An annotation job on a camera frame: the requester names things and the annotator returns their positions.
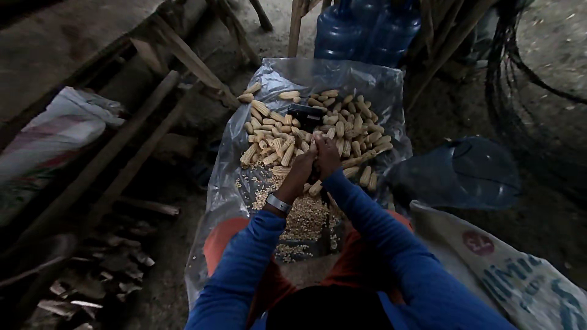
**red circle logo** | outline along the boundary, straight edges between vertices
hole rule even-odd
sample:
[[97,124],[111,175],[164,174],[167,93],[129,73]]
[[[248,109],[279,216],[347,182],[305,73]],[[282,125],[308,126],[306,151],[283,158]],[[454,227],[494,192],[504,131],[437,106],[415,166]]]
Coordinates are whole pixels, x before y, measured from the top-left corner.
[[495,251],[495,246],[489,237],[481,235],[474,230],[463,233],[463,243],[477,255],[488,255]]

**blue water jug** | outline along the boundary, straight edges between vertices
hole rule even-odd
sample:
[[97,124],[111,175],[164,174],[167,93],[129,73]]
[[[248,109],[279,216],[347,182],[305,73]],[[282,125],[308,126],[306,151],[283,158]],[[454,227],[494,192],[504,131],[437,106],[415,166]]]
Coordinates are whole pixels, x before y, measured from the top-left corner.
[[366,36],[350,10],[350,3],[351,0],[340,0],[318,16],[314,58],[341,60],[355,56]]
[[400,8],[386,4],[367,39],[361,62],[395,68],[420,30],[420,12],[411,1]]

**person's left hand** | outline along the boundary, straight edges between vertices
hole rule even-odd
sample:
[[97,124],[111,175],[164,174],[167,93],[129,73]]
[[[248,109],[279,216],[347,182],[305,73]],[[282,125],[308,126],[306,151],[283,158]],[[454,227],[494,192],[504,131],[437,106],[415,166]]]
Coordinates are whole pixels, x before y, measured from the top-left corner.
[[312,163],[317,153],[316,145],[313,144],[310,150],[295,158],[292,169],[279,190],[275,192],[275,197],[289,205],[294,203],[295,199],[303,193],[303,186],[312,173]]

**black device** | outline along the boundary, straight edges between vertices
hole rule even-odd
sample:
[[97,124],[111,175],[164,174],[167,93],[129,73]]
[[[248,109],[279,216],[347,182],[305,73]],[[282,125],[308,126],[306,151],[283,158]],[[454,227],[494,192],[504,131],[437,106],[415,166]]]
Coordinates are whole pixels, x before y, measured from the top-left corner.
[[293,103],[288,107],[288,115],[298,119],[306,132],[312,132],[314,127],[322,125],[322,109]]

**clear plastic sheet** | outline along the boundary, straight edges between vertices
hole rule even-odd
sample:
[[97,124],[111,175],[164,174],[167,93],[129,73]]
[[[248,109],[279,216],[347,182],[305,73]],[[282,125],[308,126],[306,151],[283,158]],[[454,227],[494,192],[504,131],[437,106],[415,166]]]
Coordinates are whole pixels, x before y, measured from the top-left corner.
[[[412,156],[410,139],[404,128],[403,73],[400,70],[349,60],[264,59],[249,86],[255,82],[261,83],[261,90],[255,94],[255,99],[265,102],[268,108],[282,115],[286,114],[291,101],[281,100],[278,95],[289,90],[300,91],[300,104],[304,105],[311,93],[329,89],[338,89],[341,96],[364,95],[365,100],[371,101],[371,109],[379,116],[380,125],[385,128],[385,134],[391,135],[394,145],[392,150],[378,155],[369,165],[380,177],[384,177],[392,165]],[[269,170],[240,167],[240,157],[249,146],[243,127],[250,120],[250,106],[241,105],[224,129],[208,185],[206,212],[200,221],[185,268],[190,309],[208,278],[203,256],[206,237],[218,223],[234,217],[249,217],[250,213],[254,213],[250,206],[255,201],[255,190],[272,175]],[[237,179],[241,183],[240,188],[235,184]],[[385,205],[388,189],[384,180],[379,180],[373,198]]]

